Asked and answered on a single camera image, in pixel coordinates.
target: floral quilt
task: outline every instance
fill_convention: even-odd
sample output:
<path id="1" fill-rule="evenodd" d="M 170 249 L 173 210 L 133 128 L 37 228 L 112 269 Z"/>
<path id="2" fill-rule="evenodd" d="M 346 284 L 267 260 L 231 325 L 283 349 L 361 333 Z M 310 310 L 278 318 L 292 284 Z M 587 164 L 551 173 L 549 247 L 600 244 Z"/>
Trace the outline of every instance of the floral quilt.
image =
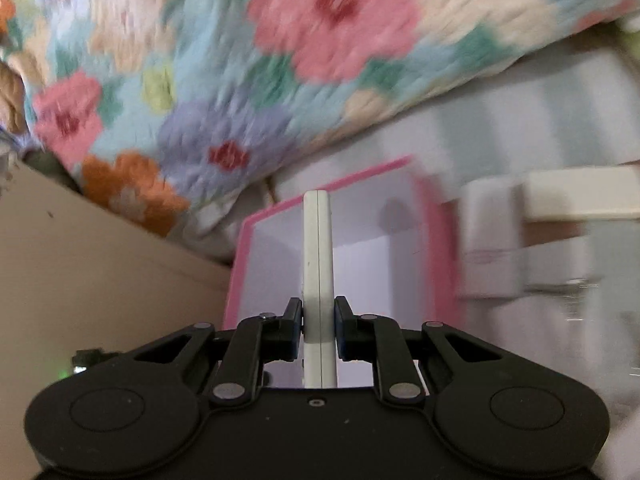
<path id="1" fill-rule="evenodd" d="M 0 0 L 0 32 L 30 131 L 89 199 L 166 235 L 304 153 L 638 6 Z"/>

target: red flower center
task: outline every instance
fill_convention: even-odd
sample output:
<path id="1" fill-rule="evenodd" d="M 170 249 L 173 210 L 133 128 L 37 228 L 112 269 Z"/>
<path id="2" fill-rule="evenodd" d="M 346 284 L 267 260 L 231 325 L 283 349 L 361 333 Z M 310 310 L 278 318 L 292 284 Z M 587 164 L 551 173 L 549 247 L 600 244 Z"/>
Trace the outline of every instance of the red flower center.
<path id="1" fill-rule="evenodd" d="M 337 25 L 358 13 L 358 0 L 316 0 L 316 9 L 332 25 Z"/>
<path id="2" fill-rule="evenodd" d="M 56 114 L 56 124 L 63 137 L 75 135 L 80 127 L 80 119 L 73 117 L 68 112 Z"/>
<path id="3" fill-rule="evenodd" d="M 219 166 L 224 171 L 246 168 L 249 153 L 244 152 L 233 140 L 226 140 L 217 148 L 209 148 L 209 163 Z"/>

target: pink-rimmed box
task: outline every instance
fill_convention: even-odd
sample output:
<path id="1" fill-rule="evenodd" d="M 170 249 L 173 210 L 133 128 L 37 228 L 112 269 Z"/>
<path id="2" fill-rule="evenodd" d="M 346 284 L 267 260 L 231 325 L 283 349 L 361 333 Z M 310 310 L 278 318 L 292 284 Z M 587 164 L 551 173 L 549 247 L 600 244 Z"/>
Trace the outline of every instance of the pink-rimmed box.
<path id="1" fill-rule="evenodd" d="M 420 174 L 408 156 L 322 189 L 332 210 L 336 296 L 347 297 L 355 314 L 393 317 L 403 328 L 419 330 L 426 320 L 460 326 L 453 226 L 435 178 Z M 281 314 L 289 298 L 301 298 L 302 261 L 302 196 L 249 216 L 225 329 L 261 312 Z M 296 383 L 294 375 L 284 382 Z M 354 384 L 341 381 L 338 370 L 338 385 Z"/>

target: purple flower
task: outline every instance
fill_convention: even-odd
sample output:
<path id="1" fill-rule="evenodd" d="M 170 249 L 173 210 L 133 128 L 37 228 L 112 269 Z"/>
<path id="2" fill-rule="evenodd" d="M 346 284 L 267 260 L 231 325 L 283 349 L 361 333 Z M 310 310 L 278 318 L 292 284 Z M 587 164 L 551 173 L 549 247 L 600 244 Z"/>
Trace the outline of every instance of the purple flower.
<path id="1" fill-rule="evenodd" d="M 158 132 L 161 172 L 192 203 L 241 189 L 294 153 L 290 120 L 280 105 L 256 110 L 244 88 L 179 104 Z"/>

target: quilted fabric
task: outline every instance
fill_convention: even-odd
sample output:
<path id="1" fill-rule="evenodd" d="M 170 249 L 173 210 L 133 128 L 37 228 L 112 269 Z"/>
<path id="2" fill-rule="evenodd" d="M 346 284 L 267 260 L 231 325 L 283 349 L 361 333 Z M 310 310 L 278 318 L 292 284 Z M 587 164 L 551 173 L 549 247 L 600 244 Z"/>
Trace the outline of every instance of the quilted fabric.
<path id="1" fill-rule="evenodd" d="M 303 153 L 638 1 L 0 0 L 0 32 L 30 130 L 90 199 L 166 235 Z"/>

